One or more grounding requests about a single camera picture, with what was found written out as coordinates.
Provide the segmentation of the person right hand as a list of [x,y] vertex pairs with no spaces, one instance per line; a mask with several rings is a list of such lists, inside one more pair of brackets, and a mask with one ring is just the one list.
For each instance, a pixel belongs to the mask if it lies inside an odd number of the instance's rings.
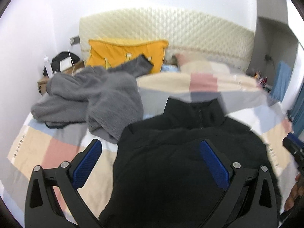
[[295,200],[298,197],[301,197],[303,195],[303,186],[298,185],[300,177],[301,177],[301,174],[299,173],[295,178],[296,184],[291,189],[289,197],[287,198],[287,200],[285,202],[285,205],[284,205],[285,211],[290,210],[294,206]]

